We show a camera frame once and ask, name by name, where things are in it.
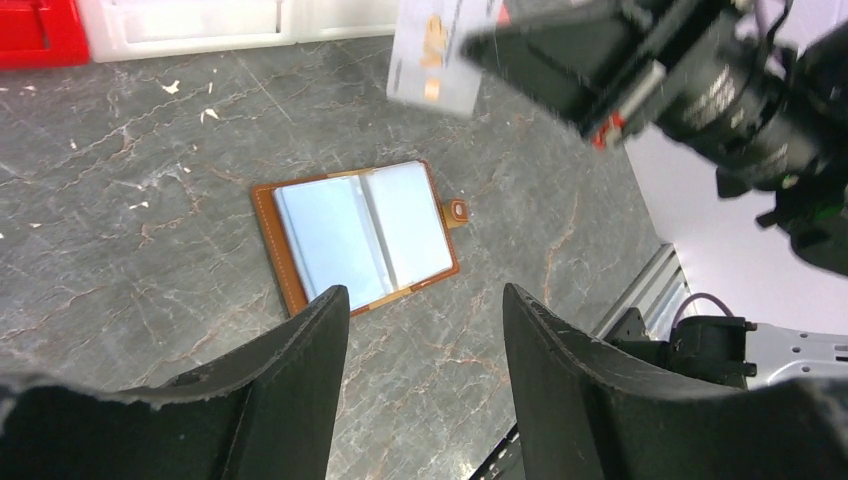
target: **marble surface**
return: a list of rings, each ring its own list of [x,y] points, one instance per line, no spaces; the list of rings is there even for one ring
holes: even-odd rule
[[[588,328],[658,241],[622,152],[491,80],[470,121],[388,103],[390,48],[4,73],[0,369],[120,389],[207,362],[284,321],[251,185],[425,158],[473,212],[462,273],[352,321],[328,477],[467,477],[514,421],[504,283]]]

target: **brown book cover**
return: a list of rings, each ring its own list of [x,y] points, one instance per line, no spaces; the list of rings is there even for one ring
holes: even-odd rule
[[[453,265],[449,270],[427,278],[415,285],[395,291],[369,305],[358,308],[351,312],[351,315],[365,313],[393,300],[397,300],[404,295],[408,295],[428,285],[459,273],[459,261],[456,258],[453,241],[448,233],[448,229],[468,222],[467,205],[464,201],[459,199],[453,199],[445,204],[440,204],[439,195],[436,193],[435,184],[433,183],[433,175],[430,170],[430,165],[423,160],[419,160],[419,162],[424,164],[427,170],[427,179],[430,183],[430,190],[433,193],[433,202],[437,207],[439,216],[441,217],[442,228],[445,232],[445,240],[447,242],[448,249],[450,250]],[[286,236],[285,227],[280,219],[280,213],[277,209],[277,205],[274,202],[273,191],[280,187],[315,182],[327,178],[360,175],[374,170],[375,168],[351,170],[341,173],[300,178],[287,182],[257,185],[251,189],[251,197],[253,198],[253,205],[256,209],[256,214],[259,217],[259,226],[262,230],[262,236],[265,239],[265,247],[268,249],[268,256],[271,259],[271,264],[274,266],[274,272],[277,275],[277,281],[280,284],[280,290],[282,291],[283,299],[285,300],[289,315],[297,315],[301,310],[306,308],[309,302],[307,300],[303,284],[301,283],[300,275],[298,275],[295,267],[294,257],[291,246],[289,245],[288,237]]]

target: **robotic arm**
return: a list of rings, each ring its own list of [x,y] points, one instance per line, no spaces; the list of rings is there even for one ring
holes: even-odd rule
[[[463,54],[597,148],[648,124],[716,165],[721,198],[774,192],[757,218],[848,276],[848,23],[803,56],[738,39],[750,0],[597,0],[471,37]]]

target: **red container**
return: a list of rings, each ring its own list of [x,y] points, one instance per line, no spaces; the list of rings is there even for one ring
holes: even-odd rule
[[[88,63],[74,0],[0,0],[0,69]]]

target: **white wall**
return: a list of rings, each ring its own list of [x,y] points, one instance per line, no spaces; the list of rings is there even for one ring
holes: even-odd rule
[[[766,7],[771,19],[782,2]],[[796,1],[780,37],[805,46],[845,19],[848,0]],[[783,232],[756,227],[773,197],[718,200],[714,167],[657,129],[626,149],[657,233],[674,243],[693,292],[717,295],[750,321],[848,334],[848,278],[807,266]],[[702,313],[718,313],[702,305]]]

